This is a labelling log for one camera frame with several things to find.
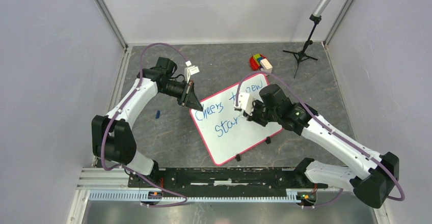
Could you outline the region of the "pink framed whiteboard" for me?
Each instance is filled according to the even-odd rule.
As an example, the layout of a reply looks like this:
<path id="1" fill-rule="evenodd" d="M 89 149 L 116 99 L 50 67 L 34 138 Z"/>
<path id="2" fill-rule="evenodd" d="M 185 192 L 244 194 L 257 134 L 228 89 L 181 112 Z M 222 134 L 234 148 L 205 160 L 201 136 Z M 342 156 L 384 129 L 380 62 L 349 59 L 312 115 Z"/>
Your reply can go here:
<path id="1" fill-rule="evenodd" d="M 246 119 L 237 118 L 234 110 L 235 83 L 201 101 L 203 111 L 190 109 L 190 115 L 214 165 L 220 166 L 237 154 L 255 147 L 283 130 L 278 123 L 265 127 Z"/>

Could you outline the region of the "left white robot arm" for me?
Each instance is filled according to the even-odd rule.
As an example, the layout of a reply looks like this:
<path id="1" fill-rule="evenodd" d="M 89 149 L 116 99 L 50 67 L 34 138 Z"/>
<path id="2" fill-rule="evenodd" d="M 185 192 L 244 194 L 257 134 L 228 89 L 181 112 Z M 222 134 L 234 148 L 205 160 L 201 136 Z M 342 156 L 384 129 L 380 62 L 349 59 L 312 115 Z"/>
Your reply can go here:
<path id="1" fill-rule="evenodd" d="M 186 62 L 186 68 L 177 80 L 177 64 L 169 58 L 158 58 L 156 65 L 142 69 L 124 98 L 106 115 L 96 115 L 91 122 L 92 151 L 94 156 L 125 166 L 141 174 L 141 181 L 148 187 L 160 181 L 157 162 L 137 150 L 132 127 L 147 103 L 157 94 L 176 99 L 182 107 L 202 111 L 191 76 L 199 72 L 198 66 Z"/>

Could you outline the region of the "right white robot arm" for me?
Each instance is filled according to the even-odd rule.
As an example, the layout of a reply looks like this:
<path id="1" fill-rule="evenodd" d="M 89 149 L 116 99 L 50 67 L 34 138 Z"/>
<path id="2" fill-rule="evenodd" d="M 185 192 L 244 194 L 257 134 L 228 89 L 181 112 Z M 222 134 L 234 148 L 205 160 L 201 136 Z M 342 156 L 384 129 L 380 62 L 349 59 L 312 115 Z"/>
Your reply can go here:
<path id="1" fill-rule="evenodd" d="M 263 127 L 277 123 L 330 152 L 344 166 L 305 158 L 297 165 L 294 181 L 300 187 L 322 183 L 349 190 L 364 204 L 379 209 L 391 199 L 391 191 L 400 189 L 399 158 L 392 152 L 372 150 L 331 125 L 312 107 L 293 103 L 282 89 L 268 85 L 259 92 L 259 99 L 240 93 L 237 109 L 248 121 Z"/>

